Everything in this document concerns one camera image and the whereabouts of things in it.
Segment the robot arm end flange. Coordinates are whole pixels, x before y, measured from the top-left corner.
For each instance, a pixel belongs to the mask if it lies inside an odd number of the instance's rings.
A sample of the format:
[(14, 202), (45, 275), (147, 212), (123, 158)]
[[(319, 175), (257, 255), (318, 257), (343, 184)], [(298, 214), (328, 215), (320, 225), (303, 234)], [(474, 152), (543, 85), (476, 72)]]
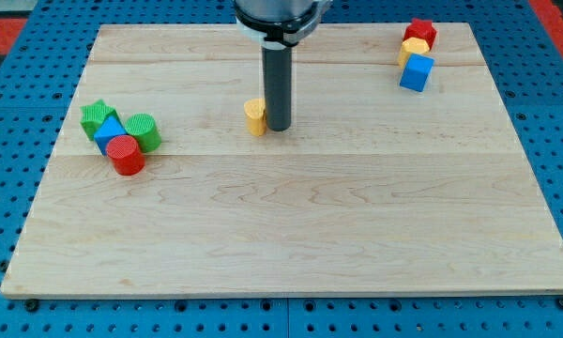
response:
[(332, 0), (234, 0), (236, 24), (269, 50), (292, 48), (321, 22)]

